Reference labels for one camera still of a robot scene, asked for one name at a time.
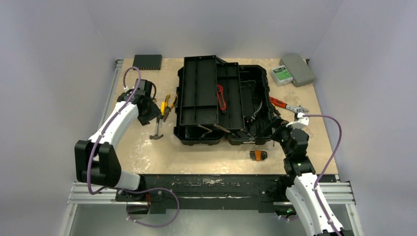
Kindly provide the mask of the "black plastic toolbox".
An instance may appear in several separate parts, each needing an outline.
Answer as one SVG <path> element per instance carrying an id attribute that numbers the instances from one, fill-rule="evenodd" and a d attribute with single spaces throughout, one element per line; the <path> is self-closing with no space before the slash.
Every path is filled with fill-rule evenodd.
<path id="1" fill-rule="evenodd" d="M 276 112 L 266 70 L 215 55 L 185 57 L 178 71 L 174 135 L 184 145 L 264 145 Z"/>

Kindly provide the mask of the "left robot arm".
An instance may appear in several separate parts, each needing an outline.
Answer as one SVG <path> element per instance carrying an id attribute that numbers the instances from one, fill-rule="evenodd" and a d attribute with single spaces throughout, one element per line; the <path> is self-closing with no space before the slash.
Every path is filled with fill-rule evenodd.
<path id="1" fill-rule="evenodd" d="M 146 187 L 139 174 L 122 170 L 116 149 L 131 123 L 145 126 L 161 114 L 153 100 L 156 86 L 148 80 L 139 81 L 137 90 L 122 93 L 105 123 L 87 140 L 74 147 L 76 178 L 79 182 L 126 189 L 134 201 L 145 198 Z"/>

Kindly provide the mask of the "yellow handled pliers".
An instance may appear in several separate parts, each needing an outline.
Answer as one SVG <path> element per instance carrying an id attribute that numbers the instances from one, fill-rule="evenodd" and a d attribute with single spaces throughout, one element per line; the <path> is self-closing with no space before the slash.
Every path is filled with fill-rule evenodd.
<path id="1" fill-rule="evenodd" d="M 177 95 L 174 96 L 174 100 L 172 103 L 170 103 L 170 97 L 171 95 L 168 94 L 165 97 L 164 102 L 162 103 L 162 107 L 161 107 L 161 118 L 163 120 L 163 122 L 166 121 L 167 117 L 169 116 L 170 111 L 176 106 L 177 101 L 178 101 L 178 97 Z"/>

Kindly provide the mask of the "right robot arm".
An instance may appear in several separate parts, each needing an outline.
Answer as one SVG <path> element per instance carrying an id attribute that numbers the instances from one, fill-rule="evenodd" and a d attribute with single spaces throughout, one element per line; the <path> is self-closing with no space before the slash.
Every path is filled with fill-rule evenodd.
<path id="1" fill-rule="evenodd" d="M 298 113 L 293 122 L 275 117 L 270 127 L 275 131 L 273 141 L 279 142 L 284 151 L 284 169 L 288 181 L 276 187 L 277 196 L 289 200 L 308 236 L 353 236 L 334 215 L 319 185 L 322 174 L 316 171 L 307 156 L 309 135 L 302 130 L 309 123 L 309 116 Z"/>

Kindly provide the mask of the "red black utility knife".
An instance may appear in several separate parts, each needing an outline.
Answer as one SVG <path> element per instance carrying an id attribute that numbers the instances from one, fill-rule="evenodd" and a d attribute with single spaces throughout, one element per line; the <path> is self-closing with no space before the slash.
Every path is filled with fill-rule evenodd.
<path id="1" fill-rule="evenodd" d="M 223 87 L 220 84 L 217 84 L 217 100 L 219 103 L 220 111 L 225 114 L 227 110 L 226 101 L 224 98 Z"/>

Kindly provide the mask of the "small claw hammer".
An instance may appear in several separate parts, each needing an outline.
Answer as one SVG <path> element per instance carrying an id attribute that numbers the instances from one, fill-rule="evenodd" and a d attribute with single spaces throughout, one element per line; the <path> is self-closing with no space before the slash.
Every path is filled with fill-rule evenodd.
<path id="1" fill-rule="evenodd" d="M 159 115 L 159 116 L 156 118 L 155 134 L 154 134 L 154 135 L 150 135 L 150 136 L 149 136 L 149 138 L 150 138 L 151 140 L 158 140 L 158 139 L 160 139 L 160 138 L 162 138 L 162 137 L 163 137 L 163 134 L 160 134 L 160 133 L 159 133 L 160 122 L 161 122 L 161 120 L 162 120 L 162 119 L 163 119 L 163 115 Z"/>

